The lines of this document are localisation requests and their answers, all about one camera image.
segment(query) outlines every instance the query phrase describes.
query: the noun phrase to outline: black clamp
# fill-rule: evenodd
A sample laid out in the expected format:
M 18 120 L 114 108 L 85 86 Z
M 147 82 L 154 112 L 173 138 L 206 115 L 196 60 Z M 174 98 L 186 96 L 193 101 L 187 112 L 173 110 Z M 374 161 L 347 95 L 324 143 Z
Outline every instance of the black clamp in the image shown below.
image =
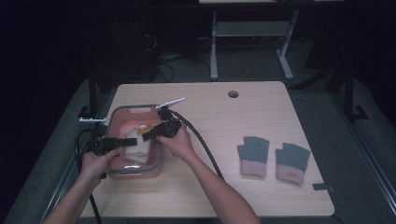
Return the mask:
M 143 141 L 148 141 L 156 136 L 162 135 L 168 138 L 176 136 L 178 129 L 181 127 L 181 121 L 172 116 L 172 112 L 167 106 L 158 110 L 158 116 L 163 121 L 161 124 L 155 126 L 147 133 L 143 133 Z
M 136 138 L 119 139 L 115 137 L 93 139 L 90 142 L 91 151 L 98 156 L 103 156 L 107 152 L 117 147 L 137 146 Z

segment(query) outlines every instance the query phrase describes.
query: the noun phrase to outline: metal frame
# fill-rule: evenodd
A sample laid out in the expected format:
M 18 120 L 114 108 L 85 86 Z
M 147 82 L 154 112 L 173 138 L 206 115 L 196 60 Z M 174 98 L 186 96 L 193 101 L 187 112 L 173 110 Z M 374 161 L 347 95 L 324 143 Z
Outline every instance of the metal frame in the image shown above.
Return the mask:
M 293 79 L 293 74 L 285 56 L 298 13 L 299 10 L 294 10 L 289 21 L 217 22 L 217 13 L 214 11 L 212 20 L 212 50 L 210 51 L 210 80 L 217 81 L 219 78 L 218 60 L 216 57 L 217 36 L 284 36 L 285 42 L 281 49 L 276 50 L 276 56 L 279 59 L 285 77 L 287 79 Z

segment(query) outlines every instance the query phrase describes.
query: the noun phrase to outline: person's left hand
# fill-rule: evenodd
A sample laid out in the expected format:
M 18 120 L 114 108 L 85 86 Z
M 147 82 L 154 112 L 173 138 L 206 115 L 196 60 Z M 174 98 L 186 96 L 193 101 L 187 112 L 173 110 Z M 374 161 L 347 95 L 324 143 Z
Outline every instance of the person's left hand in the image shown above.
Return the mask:
M 96 187 L 100 183 L 100 175 L 108 173 L 110 161 L 120 155 L 120 149 L 113 149 L 103 156 L 96 156 L 92 151 L 84 154 L 80 176 L 88 179 Z

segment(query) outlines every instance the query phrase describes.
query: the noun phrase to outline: hole in table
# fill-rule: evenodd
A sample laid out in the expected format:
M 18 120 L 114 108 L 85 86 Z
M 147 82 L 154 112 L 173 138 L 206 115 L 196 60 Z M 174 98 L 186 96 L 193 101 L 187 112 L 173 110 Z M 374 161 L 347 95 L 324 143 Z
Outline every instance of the hole in table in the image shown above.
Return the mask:
M 230 96 L 231 98 L 236 98 L 239 96 L 239 92 L 237 91 L 229 91 L 228 92 L 228 96 Z

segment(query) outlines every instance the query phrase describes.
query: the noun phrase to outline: hand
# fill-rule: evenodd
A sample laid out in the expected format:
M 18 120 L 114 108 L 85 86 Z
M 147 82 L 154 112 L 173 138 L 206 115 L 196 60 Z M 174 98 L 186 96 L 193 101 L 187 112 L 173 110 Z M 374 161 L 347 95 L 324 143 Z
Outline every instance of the hand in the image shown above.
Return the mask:
M 190 134 L 187 132 L 185 123 L 181 124 L 178 132 L 174 138 L 167 138 L 164 136 L 157 136 L 157 140 L 165 144 L 171 149 L 171 152 L 187 162 L 188 159 L 196 157 L 192 147 Z
M 96 156 L 92 151 L 85 153 L 82 158 L 80 176 L 92 181 L 96 187 L 100 183 L 100 175 L 110 172 L 110 168 L 108 167 L 110 161 L 119 155 L 119 149 L 113 149 L 103 156 Z

